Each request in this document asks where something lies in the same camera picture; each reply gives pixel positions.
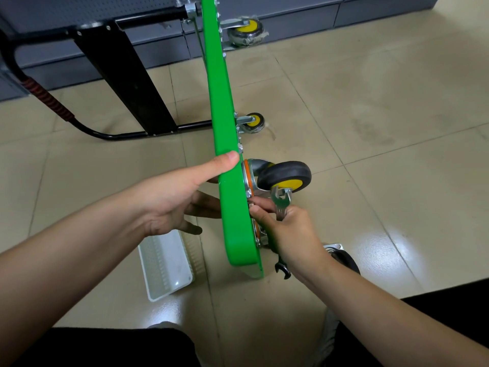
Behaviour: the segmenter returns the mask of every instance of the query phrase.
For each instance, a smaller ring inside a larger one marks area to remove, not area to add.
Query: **black metal frame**
[[[103,140],[127,140],[205,129],[212,126],[211,120],[184,125],[175,123],[123,31],[126,28],[187,18],[186,8],[181,6],[82,26],[20,34],[11,38],[0,30],[0,54],[11,73],[24,88],[85,134]],[[111,135],[88,128],[41,85],[28,77],[15,60],[15,49],[21,45],[71,38],[141,124],[144,131]]]

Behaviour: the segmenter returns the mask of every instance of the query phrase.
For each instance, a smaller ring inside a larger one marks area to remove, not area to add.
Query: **green metal board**
[[[216,155],[230,151],[238,152],[233,98],[221,45],[215,0],[202,0],[202,17]],[[224,244],[229,262],[234,266],[247,266],[248,269],[249,266],[258,266],[259,274],[253,277],[262,277],[262,263],[248,212],[245,182],[240,163],[219,177],[219,194],[223,216]]]

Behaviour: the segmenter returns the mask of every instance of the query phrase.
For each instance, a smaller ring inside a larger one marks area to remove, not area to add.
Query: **hand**
[[[206,182],[217,182],[217,176],[231,170],[239,161],[231,151],[202,165],[174,170],[134,185],[126,192],[143,210],[145,235],[166,234],[173,229],[201,234],[202,228],[184,219],[184,215],[221,217],[219,199],[197,189]]]
[[[283,221],[272,218],[275,204],[269,198],[251,197],[250,215],[266,230],[269,240],[278,246],[278,252],[290,271],[302,282],[316,265],[331,259],[316,235],[308,212],[295,205],[286,209]]]

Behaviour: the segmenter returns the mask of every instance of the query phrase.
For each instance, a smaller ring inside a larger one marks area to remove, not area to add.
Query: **open-end wrench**
[[[276,206],[277,221],[281,222],[285,218],[287,206],[290,205],[292,188],[279,188],[275,185],[270,192],[270,196]],[[280,255],[278,256],[278,263],[275,264],[275,271],[278,273],[279,270],[284,272],[284,279],[290,278],[290,270],[287,268],[287,264],[282,260]]]

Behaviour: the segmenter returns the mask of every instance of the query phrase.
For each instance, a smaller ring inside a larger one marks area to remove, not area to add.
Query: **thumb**
[[[249,214],[268,232],[272,232],[278,224],[268,212],[255,204],[249,208]]]
[[[187,170],[192,176],[193,182],[201,185],[203,182],[231,170],[239,160],[238,152],[231,151],[218,155],[202,165],[189,167]]]

